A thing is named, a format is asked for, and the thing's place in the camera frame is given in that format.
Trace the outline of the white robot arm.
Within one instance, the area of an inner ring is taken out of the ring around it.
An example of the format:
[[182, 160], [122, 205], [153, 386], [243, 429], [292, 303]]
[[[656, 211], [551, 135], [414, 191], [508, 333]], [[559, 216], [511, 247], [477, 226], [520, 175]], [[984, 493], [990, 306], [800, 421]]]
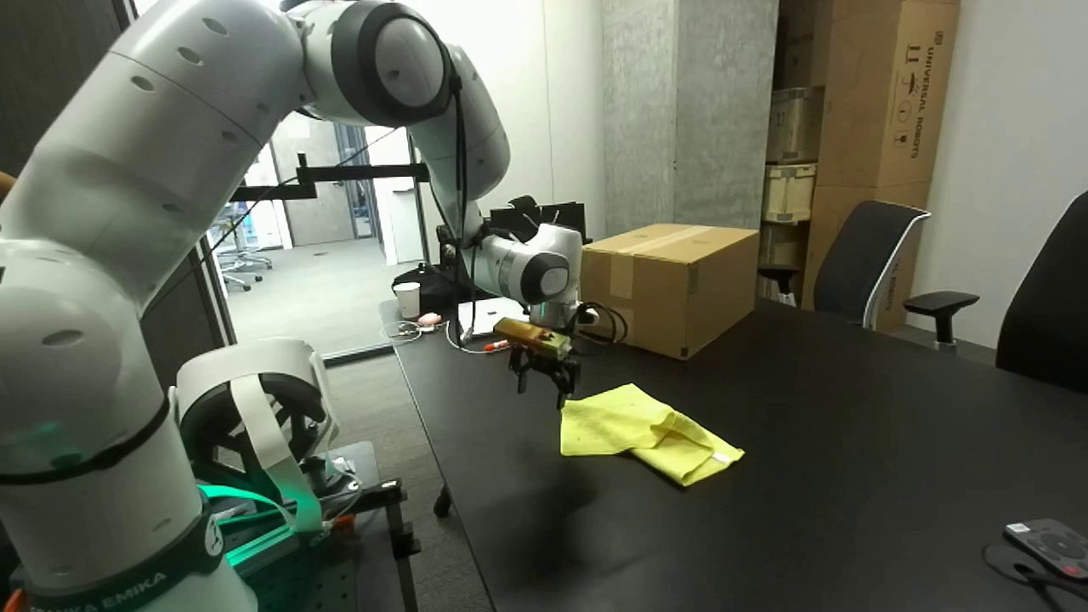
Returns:
[[401, 0], [156, 0], [0, 209], [0, 503], [29, 612], [260, 612], [143, 329], [285, 115], [399, 127], [471, 287], [569, 310], [577, 254], [489, 231], [511, 169], [472, 58]]

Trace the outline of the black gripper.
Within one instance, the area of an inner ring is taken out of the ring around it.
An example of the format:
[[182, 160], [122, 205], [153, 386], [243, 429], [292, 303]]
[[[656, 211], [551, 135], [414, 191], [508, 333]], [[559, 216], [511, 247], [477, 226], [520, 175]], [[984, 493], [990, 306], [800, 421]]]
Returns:
[[569, 364], [569, 361], [551, 361], [551, 357], [537, 357], [523, 347], [514, 347], [508, 357], [514, 376], [516, 376], [516, 392], [528, 392], [528, 374], [537, 370], [543, 374], [560, 395], [573, 395], [577, 386], [583, 369]]

